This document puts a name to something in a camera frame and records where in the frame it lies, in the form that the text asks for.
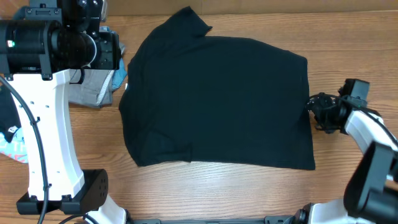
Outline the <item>black t-shirt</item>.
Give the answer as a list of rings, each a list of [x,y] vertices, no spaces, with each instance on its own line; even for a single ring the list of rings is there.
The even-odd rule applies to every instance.
[[[134,162],[314,170],[307,59],[210,30],[185,7],[156,27],[130,61],[119,111]]]

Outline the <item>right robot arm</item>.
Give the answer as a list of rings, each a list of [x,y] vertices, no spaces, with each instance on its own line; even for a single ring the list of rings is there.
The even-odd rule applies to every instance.
[[[397,191],[386,181],[397,182],[397,138],[381,115],[368,108],[369,82],[347,79],[337,95],[312,95],[307,109],[316,129],[339,130],[352,137],[363,153],[342,199],[310,203],[287,223],[397,223]]]

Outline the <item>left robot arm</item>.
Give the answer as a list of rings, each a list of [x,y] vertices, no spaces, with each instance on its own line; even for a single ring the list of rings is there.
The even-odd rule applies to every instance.
[[[60,210],[87,223],[132,221],[110,197],[107,172],[80,167],[70,123],[70,72],[119,67],[118,35],[100,31],[107,12],[105,0],[31,0],[1,21],[1,83],[12,93],[29,160],[21,215]]]

